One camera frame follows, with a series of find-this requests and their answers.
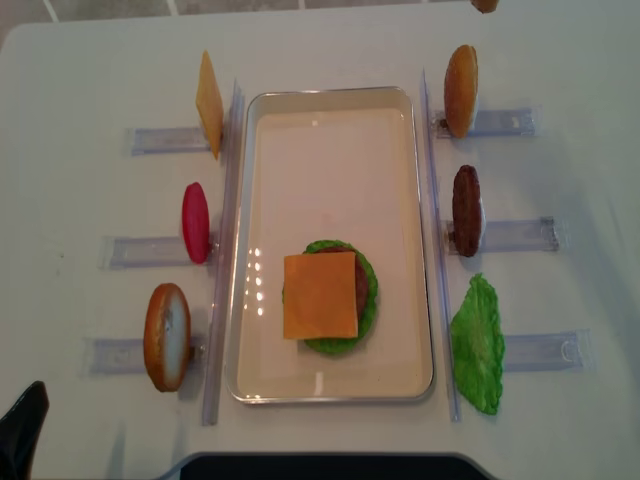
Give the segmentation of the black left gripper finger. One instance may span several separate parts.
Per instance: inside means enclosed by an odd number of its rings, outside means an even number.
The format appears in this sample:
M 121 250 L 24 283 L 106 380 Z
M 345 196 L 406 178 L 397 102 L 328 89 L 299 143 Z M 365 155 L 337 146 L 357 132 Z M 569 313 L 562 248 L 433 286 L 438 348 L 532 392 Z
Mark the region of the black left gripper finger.
M 33 382 L 1 418 L 1 478 L 30 479 L 49 398 L 43 381 Z

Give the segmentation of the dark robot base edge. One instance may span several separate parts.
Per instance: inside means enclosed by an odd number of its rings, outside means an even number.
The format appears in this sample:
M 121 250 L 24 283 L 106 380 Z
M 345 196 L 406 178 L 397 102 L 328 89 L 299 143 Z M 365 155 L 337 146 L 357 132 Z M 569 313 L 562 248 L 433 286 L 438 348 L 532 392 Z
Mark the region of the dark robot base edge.
M 188 461 L 180 479 L 487 479 L 453 456 L 404 454 L 215 454 Z

